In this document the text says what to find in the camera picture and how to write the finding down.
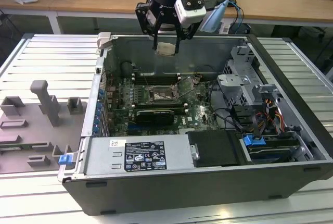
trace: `floor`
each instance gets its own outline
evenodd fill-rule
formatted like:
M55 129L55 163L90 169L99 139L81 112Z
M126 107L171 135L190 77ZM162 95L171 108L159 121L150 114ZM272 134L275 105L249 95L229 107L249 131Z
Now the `floor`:
M12 15L10 19L22 33L52 34L52 29L46 17ZM99 18L99 30L94 30L92 18L61 17L60 23L65 34L96 34L103 31L111 31L112 33L141 33L139 23L134 19ZM273 31L272 25L252 24L250 27L251 33L258 37L270 37ZM295 34L295 27L283 26L277 32L277 36L292 38L294 43L306 56L310 60L315 61L321 50L333 37L332 28L322 29L324 29L325 35L321 40L318 37L321 32L312 27L301 27L299 32ZM0 63L4 62L19 39L20 33L5 19L0 24ZM316 61L316 65L323 72L327 71L330 65L333 65L329 61L325 61L332 53L333 41L331 41Z

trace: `white table leg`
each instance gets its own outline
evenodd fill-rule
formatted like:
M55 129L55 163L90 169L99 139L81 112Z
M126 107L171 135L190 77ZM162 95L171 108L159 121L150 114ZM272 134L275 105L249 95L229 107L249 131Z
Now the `white table leg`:
M53 34L63 34L61 25L58 20L58 15L56 11L49 11L48 15L48 20L51 24Z

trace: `black plastic cover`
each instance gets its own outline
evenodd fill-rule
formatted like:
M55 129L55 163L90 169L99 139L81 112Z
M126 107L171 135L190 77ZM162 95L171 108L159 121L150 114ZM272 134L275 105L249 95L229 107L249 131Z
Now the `black plastic cover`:
M246 165L239 132L235 130L204 130L188 133L190 145L196 145L199 159L195 167Z

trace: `power supply label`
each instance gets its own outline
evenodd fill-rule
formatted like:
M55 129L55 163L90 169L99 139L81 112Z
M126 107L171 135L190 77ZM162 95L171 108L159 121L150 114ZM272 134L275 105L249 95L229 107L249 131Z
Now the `power supply label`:
M164 142L125 143L126 172L161 169L167 169Z

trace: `aluminum profile table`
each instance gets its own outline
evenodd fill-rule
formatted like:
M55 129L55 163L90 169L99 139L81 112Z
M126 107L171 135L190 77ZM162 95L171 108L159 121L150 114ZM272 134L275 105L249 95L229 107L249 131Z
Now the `aluminum profile table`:
M286 43L282 39L259 40L330 131L330 124L333 122L333 118L330 117L330 112L333 110L333 107L330 107L333 104L333 95L331 84L324 75L292 43ZM26 90L30 86L29 79L38 78L49 81L50 90L59 100L66 101L70 91L76 93L80 91L83 99L87 99L93 61L96 62L98 56L97 48L92 44L95 42L95 35L35 35L30 40L21 40L0 69L0 86L2 86L0 92L15 91L24 96L24 102L35 102L35 97ZM270 81L265 70L262 72ZM17 89L7 86L6 82L17 82ZM6 224L64 221L90 224L333 222L331 200L333 178L312 182L291 197L282 200L87 216L58 182L56 174L57 171L0 175L0 222Z
M295 87L309 108L333 136L333 85L292 42L259 38L259 41ZM268 83L273 83L261 66Z

